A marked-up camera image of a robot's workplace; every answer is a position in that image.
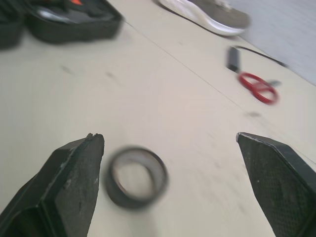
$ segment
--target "ring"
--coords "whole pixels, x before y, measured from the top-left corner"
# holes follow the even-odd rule
[[[124,165],[141,165],[148,172],[151,193],[137,196],[128,191],[119,179],[119,169]],[[140,147],[126,148],[114,154],[106,173],[106,190],[110,199],[118,206],[139,209],[154,202],[165,191],[168,173],[163,161],[152,151]]]

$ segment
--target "scissor handle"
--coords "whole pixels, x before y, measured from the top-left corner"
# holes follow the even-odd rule
[[[251,84],[250,82],[248,82],[246,80],[246,77],[255,79],[258,82]],[[261,102],[268,104],[268,105],[271,105],[271,104],[274,104],[278,100],[277,91],[269,83],[267,83],[265,80],[263,80],[262,78],[260,78],[256,75],[250,74],[250,73],[241,73],[238,76],[238,78],[239,78],[240,83],[243,84],[248,90],[250,90],[252,92],[252,94],[254,95],[254,97],[256,97]],[[269,99],[269,98],[263,96],[260,93],[263,91],[271,92],[273,95],[273,98]]]

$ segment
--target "gray shoe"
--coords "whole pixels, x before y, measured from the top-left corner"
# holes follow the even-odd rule
[[[243,33],[250,25],[248,14],[238,11],[224,0],[159,0],[178,15],[223,36]]]

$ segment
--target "table surface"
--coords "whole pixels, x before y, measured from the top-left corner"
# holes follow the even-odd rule
[[[273,237],[235,137],[287,143],[315,169],[316,87],[242,52],[243,70],[281,82],[280,101],[265,105],[225,68],[230,45],[252,45],[151,0],[111,3],[127,21],[115,40],[56,46],[25,33],[0,52],[0,211],[53,150],[91,132],[106,141],[101,174],[117,149],[141,145],[164,160],[170,185],[137,213],[100,185],[89,237]]]

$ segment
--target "tool case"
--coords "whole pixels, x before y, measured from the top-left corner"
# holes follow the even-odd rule
[[[122,15],[105,0],[0,0],[0,48],[19,43],[23,26],[50,43],[113,38]]]

